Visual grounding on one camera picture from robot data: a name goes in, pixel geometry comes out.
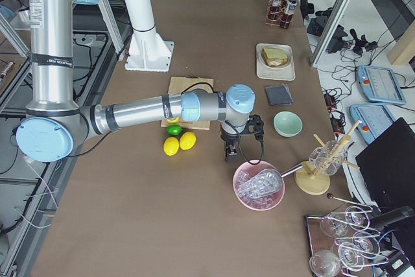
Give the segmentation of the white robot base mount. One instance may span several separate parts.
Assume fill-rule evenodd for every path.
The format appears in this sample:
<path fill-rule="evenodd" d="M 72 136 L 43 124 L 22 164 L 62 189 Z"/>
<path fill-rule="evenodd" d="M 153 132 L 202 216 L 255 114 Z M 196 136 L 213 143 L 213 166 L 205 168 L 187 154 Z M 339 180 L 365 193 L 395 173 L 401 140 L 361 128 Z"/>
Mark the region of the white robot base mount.
<path fill-rule="evenodd" d="M 132 25 L 128 58 L 129 71 L 168 72 L 173 42 L 166 42 L 158 34 L 150 0 L 124 0 Z"/>

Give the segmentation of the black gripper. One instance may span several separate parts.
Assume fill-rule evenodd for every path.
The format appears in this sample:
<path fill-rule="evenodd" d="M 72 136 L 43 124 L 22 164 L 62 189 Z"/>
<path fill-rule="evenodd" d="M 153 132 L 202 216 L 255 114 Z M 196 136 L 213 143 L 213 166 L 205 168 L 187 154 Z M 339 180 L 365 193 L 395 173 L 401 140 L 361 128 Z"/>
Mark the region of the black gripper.
<path fill-rule="evenodd" d="M 264 122 L 259 115 L 249 115 L 243 126 L 235 126 L 225 120 L 220 126 L 220 138 L 224 142 L 225 162 L 234 162 L 237 159 L 236 144 L 239 144 L 243 136 L 254 135 L 255 140 L 260 143 L 261 154 L 264 154 Z"/>

